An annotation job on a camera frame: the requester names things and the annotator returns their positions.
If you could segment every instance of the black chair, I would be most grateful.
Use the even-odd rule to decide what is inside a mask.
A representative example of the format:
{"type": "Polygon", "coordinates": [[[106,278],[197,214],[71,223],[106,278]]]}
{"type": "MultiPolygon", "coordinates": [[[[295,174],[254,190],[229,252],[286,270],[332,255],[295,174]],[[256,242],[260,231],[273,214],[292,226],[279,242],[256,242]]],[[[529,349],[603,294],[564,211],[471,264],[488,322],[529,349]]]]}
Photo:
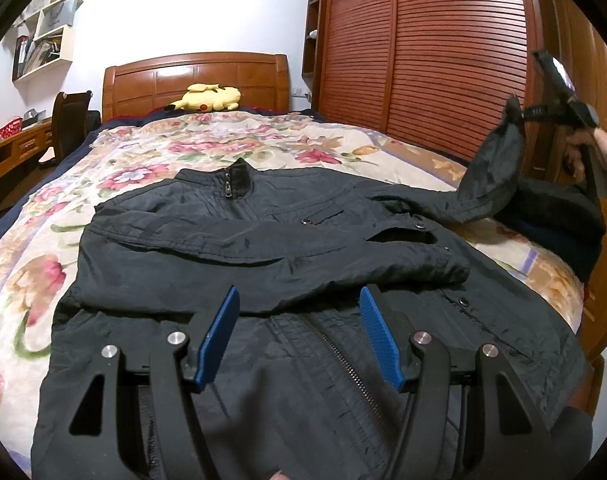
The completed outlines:
{"type": "Polygon", "coordinates": [[[55,99],[52,120],[55,158],[42,164],[57,165],[82,145],[88,135],[87,116],[91,97],[90,90],[80,94],[59,92],[55,99]]]}

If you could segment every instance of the black jacket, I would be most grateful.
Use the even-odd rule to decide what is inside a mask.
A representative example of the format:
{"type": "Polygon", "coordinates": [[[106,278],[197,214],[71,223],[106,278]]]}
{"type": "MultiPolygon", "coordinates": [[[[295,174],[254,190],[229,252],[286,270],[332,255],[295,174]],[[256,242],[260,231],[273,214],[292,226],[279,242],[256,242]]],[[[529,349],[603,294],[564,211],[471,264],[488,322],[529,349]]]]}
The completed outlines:
{"type": "MultiPolygon", "coordinates": [[[[77,278],[55,312],[34,478],[73,478],[49,443],[92,357],[107,344],[126,355],[146,348],[200,304],[220,301],[225,283],[239,289],[242,316],[215,383],[194,397],[223,478],[269,478],[277,468],[301,480],[378,478],[405,396],[383,382],[360,321],[359,288],[373,282],[447,345],[498,345],[551,425],[585,372],[574,334],[538,294],[442,225],[502,209],[522,149],[508,105],[456,192],[321,168],[256,171],[238,160],[213,173],[182,170],[97,206],[77,278]]],[[[452,390],[443,475],[456,446],[452,390]]],[[[140,403],[146,413],[145,395],[140,403]]]]}

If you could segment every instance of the metal screw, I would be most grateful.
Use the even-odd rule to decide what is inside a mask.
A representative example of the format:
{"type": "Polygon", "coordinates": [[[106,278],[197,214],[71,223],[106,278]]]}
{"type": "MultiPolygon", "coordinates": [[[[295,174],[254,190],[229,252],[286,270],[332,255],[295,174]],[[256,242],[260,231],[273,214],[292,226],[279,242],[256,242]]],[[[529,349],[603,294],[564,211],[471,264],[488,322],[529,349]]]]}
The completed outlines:
{"type": "Polygon", "coordinates": [[[412,338],[420,345],[427,345],[432,341],[432,336],[428,332],[415,332],[412,338]]]}
{"type": "Polygon", "coordinates": [[[183,332],[171,332],[168,335],[168,343],[171,345],[180,345],[186,340],[186,334],[183,332]]]}
{"type": "Polygon", "coordinates": [[[484,345],[481,351],[486,357],[497,357],[499,355],[499,349],[491,344],[484,345]]]}
{"type": "Polygon", "coordinates": [[[117,348],[115,345],[106,345],[101,349],[101,355],[106,359],[110,359],[111,357],[114,357],[118,351],[119,348],[117,348]]]}

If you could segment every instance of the wooden wardrobe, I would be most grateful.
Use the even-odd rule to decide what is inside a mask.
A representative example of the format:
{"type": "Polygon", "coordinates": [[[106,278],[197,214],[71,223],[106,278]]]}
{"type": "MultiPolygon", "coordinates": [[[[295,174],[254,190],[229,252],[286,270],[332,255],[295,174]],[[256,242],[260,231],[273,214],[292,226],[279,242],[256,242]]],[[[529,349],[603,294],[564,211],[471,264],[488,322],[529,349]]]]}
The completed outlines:
{"type": "MultiPolygon", "coordinates": [[[[506,98],[542,96],[538,0],[327,0],[319,112],[470,160],[506,98]]],[[[538,127],[524,166],[534,171],[538,127]]]]}
{"type": "MultiPolygon", "coordinates": [[[[318,110],[471,160],[504,102],[546,101],[530,51],[563,62],[607,130],[607,47],[571,0],[327,0],[318,110]]],[[[523,172],[571,182],[565,134],[527,124],[523,172]]],[[[607,201],[602,202],[607,223],[607,201]]],[[[581,343],[599,371],[607,345],[607,233],[588,284],[581,343]]]]}

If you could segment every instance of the louvered wardrobe door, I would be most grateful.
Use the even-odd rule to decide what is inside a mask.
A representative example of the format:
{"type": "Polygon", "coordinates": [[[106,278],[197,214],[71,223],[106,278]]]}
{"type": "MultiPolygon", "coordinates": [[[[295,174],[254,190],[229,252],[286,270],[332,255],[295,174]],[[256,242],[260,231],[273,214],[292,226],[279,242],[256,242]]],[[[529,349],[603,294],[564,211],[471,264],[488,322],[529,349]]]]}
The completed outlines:
{"type": "Polygon", "coordinates": [[[471,159],[501,118],[523,102],[523,0],[397,0],[387,132],[471,159]]]}
{"type": "Polygon", "coordinates": [[[391,51],[392,0],[329,0],[319,111],[381,129],[391,51]]]}

